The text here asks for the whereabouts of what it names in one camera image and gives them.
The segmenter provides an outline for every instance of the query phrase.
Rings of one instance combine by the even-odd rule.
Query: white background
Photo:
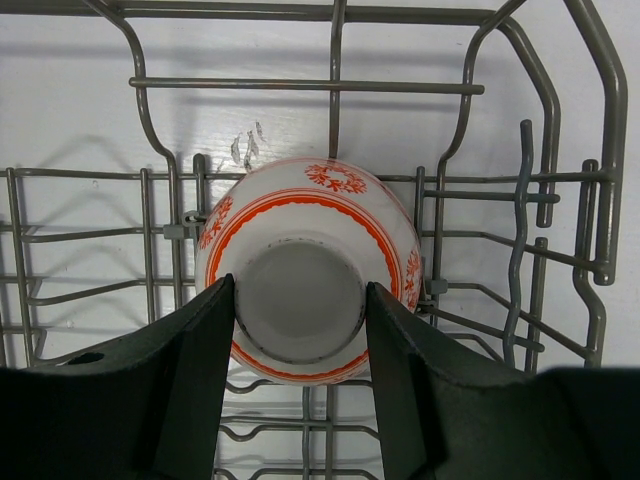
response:
[[[356,2],[383,4],[384,2]],[[406,5],[497,8],[496,0],[405,1]],[[598,288],[608,311],[604,363],[640,364],[640,307],[637,270],[640,222],[637,209],[640,180],[637,157],[640,141],[640,104],[635,87],[640,80],[636,25],[640,4],[634,0],[595,1],[626,68],[630,87],[629,130],[625,187],[614,286]],[[594,64],[559,0],[527,2],[516,14],[544,61],[562,103],[562,137],[559,171],[577,171],[584,159],[599,158],[603,116],[602,86]],[[150,76],[328,78],[329,24],[285,22],[231,22],[194,20],[132,20],[147,56]],[[472,28],[429,26],[354,25],[344,30],[342,78],[459,82],[466,45]],[[139,124],[134,90],[127,85],[133,74],[124,37],[97,18],[0,17],[0,168],[10,166],[75,168],[83,170],[138,171],[148,167],[164,171],[164,159],[148,145]],[[468,134],[460,152],[450,162],[450,174],[512,175],[519,169],[518,123],[531,118],[539,161],[542,108],[514,52],[500,33],[485,42],[477,64],[476,83],[486,94],[476,97]],[[208,156],[211,170],[242,172],[231,156],[239,135],[244,155],[247,132],[259,122],[264,140],[254,165],[278,158],[328,154],[328,94],[323,92],[250,92],[204,90],[153,90],[151,111],[161,141],[175,152],[182,169],[191,158]],[[435,173],[437,159],[447,148],[457,118],[458,99],[440,95],[344,93],[339,157],[376,174],[413,174],[418,165]],[[137,182],[27,179],[23,185],[23,221],[44,226],[40,232],[88,230],[141,224]],[[390,187],[412,208],[412,191],[406,185]],[[210,189],[215,202],[229,188],[216,182]],[[510,191],[513,186],[489,187]],[[184,205],[195,208],[193,183],[184,186]],[[529,243],[537,235],[550,239],[550,248],[573,253],[577,188],[558,185],[562,202],[554,225],[537,230],[530,221]],[[166,185],[154,186],[154,223],[168,222]],[[426,202],[425,228],[433,203]],[[509,204],[449,201],[446,227],[472,228],[507,237],[514,235],[513,207]],[[8,221],[6,192],[0,189],[0,221]],[[449,281],[481,281],[507,295],[506,247],[483,240],[445,243],[443,273]],[[170,275],[168,242],[158,239],[157,273]],[[430,242],[424,254],[430,255]],[[15,271],[9,235],[0,238],[0,270]],[[33,274],[47,277],[38,292],[48,297],[88,286],[143,276],[142,240],[139,236],[34,246],[29,250]],[[192,275],[193,261],[188,261]],[[531,258],[523,265],[523,305],[528,305]],[[161,312],[172,310],[168,289],[159,289]],[[5,325],[19,323],[14,287],[2,291],[0,313]],[[443,308],[501,327],[506,311],[474,293],[451,293]],[[550,263],[543,319],[583,343],[586,309],[571,285],[571,269]],[[146,322],[144,289],[108,294],[60,306],[39,308],[37,322],[49,329],[45,357],[73,351],[139,328]],[[541,367],[580,364],[566,349],[544,339],[547,351]],[[13,338],[9,354],[22,364],[21,339]],[[240,380],[242,372],[234,371]],[[322,389],[315,395],[322,417]],[[299,415],[299,389],[267,387],[246,400],[227,397],[227,409],[250,405],[268,414]],[[370,393],[359,389],[340,393],[343,420],[372,423]],[[236,465],[240,478],[265,462],[299,461],[299,434],[261,434],[247,444],[249,450],[221,444],[226,464]],[[377,446],[369,437],[338,436],[349,443],[351,467],[372,465],[379,471]],[[283,450],[266,461],[261,452],[284,439]],[[322,457],[322,438],[314,440]]]

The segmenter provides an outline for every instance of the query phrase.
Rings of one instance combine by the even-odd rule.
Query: red floral pattern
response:
[[[211,213],[212,217],[215,216],[215,220],[211,224],[211,227],[207,228],[204,232],[202,232],[202,235],[200,235],[199,246],[201,249],[207,248],[215,238],[216,234],[222,229],[224,220],[225,218],[227,218],[232,205],[233,197],[227,195],[215,206],[213,212]]]
[[[407,308],[413,311],[418,306],[418,297],[420,295],[420,254],[417,248],[414,248],[409,255],[407,262],[407,274],[404,283],[404,297]]]
[[[340,173],[344,178],[334,178],[331,173]],[[327,163],[325,165],[309,165],[304,173],[318,185],[330,188],[334,192],[364,193],[367,184],[357,173],[341,166]]]

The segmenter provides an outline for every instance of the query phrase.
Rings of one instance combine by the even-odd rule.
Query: dish rack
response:
[[[94,297],[108,292],[142,286],[146,291],[147,317],[153,322],[156,312],[156,288],[171,287],[176,308],[184,303],[184,288],[193,286],[193,278],[185,278],[183,272],[184,251],[188,244],[197,242],[199,229],[206,218],[208,203],[207,191],[212,182],[220,180],[239,180],[243,174],[212,172],[207,168],[204,155],[197,154],[193,159],[191,172],[179,171],[174,154],[165,148],[153,127],[147,90],[151,88],[209,88],[209,89],[269,89],[269,90],[320,90],[329,92],[329,156],[336,158],[338,153],[340,124],[340,93],[357,92],[410,92],[423,94],[449,94],[460,97],[458,122],[449,148],[439,159],[435,175],[427,175],[425,167],[419,167],[415,175],[380,175],[384,182],[401,182],[414,186],[415,202],[413,210],[414,225],[420,233],[423,254],[432,255],[431,272],[425,272],[424,289],[420,298],[418,312],[426,321],[438,326],[439,319],[465,327],[464,333],[452,334],[455,338],[475,342],[484,352],[496,361],[516,366],[516,347],[523,348],[525,354],[524,369],[537,370],[538,354],[544,350],[540,335],[558,342],[563,347],[584,360],[585,366],[599,366],[602,359],[602,347],[606,324],[606,311],[591,285],[590,274],[596,285],[611,285],[615,280],[616,252],[621,204],[622,172],[627,120],[627,86],[624,71],[606,29],[598,16],[591,0],[565,0],[565,6],[573,18],[602,78],[605,96],[602,153],[600,161],[588,159],[581,170],[558,172],[558,144],[560,139],[560,101],[553,83],[544,65],[536,54],[533,45],[521,26],[512,18],[512,14],[526,0],[511,0],[496,11],[452,9],[452,8],[408,8],[408,7],[368,7],[350,6],[346,0],[335,0],[333,5],[284,5],[284,4],[244,4],[216,2],[180,2],[180,1],[136,1],[119,0],[103,3],[101,0],[0,0],[0,14],[27,15],[67,15],[102,16],[118,28],[129,43],[134,60],[134,75],[129,84],[136,91],[136,100],[140,121],[146,137],[153,149],[166,159],[167,171],[155,172],[143,168],[139,173],[96,172],[80,170],[60,170],[49,168],[8,168],[0,171],[7,181],[10,224],[0,225],[3,245],[6,237],[12,236],[13,252],[16,261],[16,274],[2,274],[0,284],[6,288],[17,285],[19,295],[19,322],[0,322],[3,342],[0,342],[0,365],[7,365],[5,337],[22,336],[24,356],[27,366],[40,364],[59,364],[78,355],[70,353],[62,357],[44,359],[41,357],[46,342],[46,329],[39,327],[32,318],[32,309],[49,305],[72,302]],[[328,80],[281,80],[281,79],[243,79],[243,78],[169,78],[148,77],[145,57],[136,32],[127,18],[189,18],[189,19],[228,19],[228,20],[287,20],[300,22],[331,22],[330,68]],[[341,44],[342,31],[346,23],[387,23],[419,25],[454,25],[476,28],[464,58],[462,81],[449,83],[410,83],[410,82],[374,82],[341,80]],[[523,64],[544,111],[544,124],[541,145],[541,164],[538,173],[533,173],[533,136],[531,123],[521,124],[522,163],[517,176],[450,176],[447,175],[448,162],[455,156],[465,136],[471,113],[472,99],[481,95],[484,87],[474,83],[474,69],[484,39],[493,31],[500,31],[513,47]],[[55,233],[35,235],[34,227],[23,223],[21,204],[22,179],[26,177],[64,177],[74,179],[114,180],[119,182],[137,182],[140,185],[142,205],[142,225],[94,230],[73,233]],[[153,199],[150,195],[152,184],[168,184],[170,224],[153,225],[151,210]],[[183,185],[195,182],[197,211],[182,212],[179,198]],[[535,224],[539,228],[548,228],[553,223],[553,205],[560,201],[555,194],[558,182],[580,184],[580,199],[577,209],[577,228],[575,251],[573,254],[554,251],[549,248],[546,237],[535,238],[528,242],[528,222],[526,206],[537,204]],[[531,183],[538,184],[538,193],[528,193]],[[479,192],[469,190],[449,190],[449,185],[465,188],[478,184],[513,184],[512,193]],[[435,198],[435,221],[425,227],[425,199]],[[475,230],[447,230],[444,225],[446,199],[473,201],[511,202],[515,209],[516,235],[509,239],[490,232]],[[40,243],[69,242],[82,239],[97,239],[108,236],[140,235],[144,243],[144,278],[89,288],[83,291],[41,298],[37,291],[42,279],[37,272],[30,271],[25,257],[28,249],[37,248]],[[160,277],[154,272],[157,258],[154,248],[154,236],[161,236],[171,242],[172,276]],[[595,235],[595,251],[592,254],[592,239]],[[508,268],[509,298],[505,298],[477,282],[447,282],[442,271],[442,251],[445,238],[484,239],[508,247],[510,262]],[[522,286],[520,266],[524,254],[534,256],[530,306],[522,305]],[[572,339],[545,323],[542,318],[542,305],[547,262],[559,262],[573,268],[573,285],[588,309],[588,333],[586,339]],[[440,300],[451,290],[476,290],[505,308],[503,329],[463,317],[441,309]],[[516,327],[523,320],[527,327],[526,336],[518,335]],[[502,352],[492,348],[486,337],[500,340]],[[248,385],[227,384],[228,394],[246,395],[256,389],[272,385],[266,380],[255,380]],[[270,475],[284,477],[301,476],[312,478],[324,476],[333,478],[360,476],[377,478],[365,469],[339,468],[334,461],[334,437],[337,432],[360,432],[377,438],[377,432],[371,426],[360,424],[342,424],[335,419],[336,394],[339,389],[371,387],[367,378],[359,378],[341,385],[326,388],[324,400],[325,416],[322,420],[312,418],[313,397],[319,388],[301,388],[302,417],[283,418],[264,415],[243,415],[223,417],[220,432],[222,436],[237,442],[246,442],[261,432],[295,431],[302,433],[302,464],[299,467],[267,467],[252,473],[252,479]],[[290,388],[273,386],[270,388]],[[232,425],[251,425],[252,430],[241,434]],[[310,436],[312,432],[326,434],[324,458],[312,459]],[[234,473],[220,464],[215,474],[229,479],[237,478]]]

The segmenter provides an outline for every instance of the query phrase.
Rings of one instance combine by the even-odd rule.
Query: bowl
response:
[[[296,158],[246,175],[215,206],[196,249],[196,289],[235,278],[232,357],[278,383],[338,383],[368,365],[365,287],[414,311],[418,239],[376,177]]]

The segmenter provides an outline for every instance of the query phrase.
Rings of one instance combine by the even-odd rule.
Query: gray wire rack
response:
[[[449,148],[441,156],[435,176],[427,176],[424,167],[419,167],[415,175],[386,175],[379,178],[385,182],[407,182],[415,185],[414,223],[421,234],[423,249],[425,239],[432,242],[432,272],[425,277],[425,288],[419,302],[419,312],[425,319],[437,326],[438,319],[446,319],[481,334],[496,337],[502,341],[503,352],[492,349],[476,333],[454,334],[460,340],[471,340],[483,348],[496,361],[515,366],[515,346],[525,349],[525,370],[535,372],[538,353],[544,349],[540,343],[540,334],[558,342],[584,359],[586,366],[598,366],[602,358],[602,346],[606,323],[606,311],[602,301],[593,290],[589,274],[597,285],[611,285],[615,279],[616,253],[620,218],[622,171],[627,121],[627,84],[625,74],[609,38],[591,0],[564,0],[591,56],[597,66],[604,86],[605,112],[603,124],[602,152],[600,161],[586,160],[581,171],[558,172],[558,144],[560,138],[560,101],[553,83],[536,54],[536,51],[520,25],[511,17],[525,0],[507,1],[497,11],[451,8],[403,8],[403,7],[366,7],[347,6],[346,0],[335,0],[333,5],[284,5],[284,4],[227,4],[216,2],[181,1],[137,1],[119,0],[103,2],[101,0],[0,0],[0,14],[23,15],[65,15],[65,16],[102,16],[117,27],[129,43],[134,61],[134,76],[129,84],[136,91],[140,121],[146,137],[154,150],[166,159],[167,171],[151,172],[148,169],[140,173],[94,172],[79,170],[56,170],[44,168],[8,168],[0,172],[5,177],[9,192],[11,224],[0,225],[0,233],[13,236],[16,260],[16,275],[3,274],[1,284],[16,284],[20,300],[21,324],[5,326],[1,330],[0,365],[6,365],[4,336],[22,335],[27,365],[60,363],[76,356],[54,359],[41,358],[46,341],[46,330],[34,325],[30,309],[45,307],[80,298],[93,297],[134,286],[146,288],[148,320],[156,319],[155,293],[157,286],[173,287],[175,307],[183,304],[185,286],[193,285],[193,278],[184,278],[182,250],[186,241],[197,239],[198,219],[206,216],[206,191],[210,182],[216,180],[239,180],[242,174],[211,173],[207,171],[205,159],[196,155],[192,172],[179,172],[171,151],[163,146],[157,137],[147,100],[149,88],[224,88],[224,89],[274,89],[274,90],[323,90],[329,92],[329,155],[335,158],[338,152],[338,134],[340,122],[340,92],[414,92],[437,93],[460,96],[460,110],[457,127]],[[127,18],[191,18],[191,19],[229,19],[229,20],[288,20],[301,22],[331,22],[331,62],[328,80],[280,80],[280,79],[242,79],[242,78],[159,78],[148,77],[145,69],[145,57],[142,46]],[[345,23],[386,23],[420,25],[457,25],[477,27],[464,61],[464,70],[460,84],[408,83],[408,82],[371,82],[344,81],[340,78],[342,30]],[[522,165],[518,176],[476,177],[447,176],[449,161],[455,156],[465,136],[471,103],[474,95],[484,92],[482,85],[473,83],[474,67],[484,39],[494,30],[505,35],[517,57],[524,65],[533,83],[544,111],[544,125],[541,145],[541,165],[539,173],[532,173],[533,139],[531,123],[521,124]],[[32,226],[21,223],[21,179],[25,177],[65,177],[84,179],[109,179],[139,182],[142,202],[141,226],[108,230],[95,230],[81,233],[62,233],[34,235]],[[196,183],[197,209],[195,212],[180,211],[178,199],[183,182]],[[150,185],[152,182],[165,182],[169,185],[170,225],[151,224]],[[537,183],[536,194],[527,193],[530,183]],[[553,204],[560,201],[554,193],[557,182],[577,182],[580,184],[580,200],[577,214],[575,251],[573,254],[561,253],[549,249],[546,237],[538,237],[533,244],[527,243],[526,205],[535,202],[537,206],[536,225],[551,227],[553,223]],[[515,184],[514,193],[492,193],[477,191],[450,191],[448,184]],[[424,199],[435,197],[435,222],[431,230],[423,228]],[[489,232],[445,230],[445,199],[471,199],[512,202],[515,208],[516,236],[511,240]],[[25,249],[32,244],[63,242],[117,235],[141,235],[144,242],[146,274],[126,282],[80,292],[42,298],[36,295],[42,279],[27,271]],[[172,246],[171,278],[159,278],[154,274],[154,248],[152,238],[164,235]],[[591,258],[591,244],[595,235],[595,254]],[[480,283],[448,283],[442,274],[442,248],[445,238],[480,238],[511,248],[508,269],[509,298]],[[525,253],[534,256],[531,282],[531,302],[529,310],[522,308],[520,285],[520,265]],[[573,284],[588,309],[588,333],[584,341],[571,339],[543,322],[542,304],[544,295],[547,261],[559,262],[573,267]],[[507,310],[505,326],[497,329],[439,308],[440,297],[448,290],[477,290],[504,306]],[[528,324],[526,337],[516,335],[519,320]],[[254,391],[269,381],[258,380],[248,386],[239,387],[228,384],[227,389],[236,394]],[[333,476],[360,476],[369,479],[376,477],[370,472],[358,469],[339,469],[334,462],[334,434],[340,431],[363,432],[377,438],[377,432],[363,425],[340,425],[334,422],[336,388],[352,386],[370,387],[367,380],[352,380],[340,386],[327,388],[326,418],[315,420],[310,415],[311,389],[302,389],[302,418],[268,418],[264,416],[226,417],[222,419],[221,432],[229,438],[243,442],[254,438],[263,431],[301,431],[303,442],[303,464],[301,468],[262,468],[251,479],[267,475],[301,476],[308,479],[314,475],[325,478]],[[231,424],[252,424],[253,430],[245,435],[236,433]],[[326,452],[325,467],[311,468],[309,438],[311,431],[325,431]],[[216,469],[216,474],[235,479],[224,468]]]

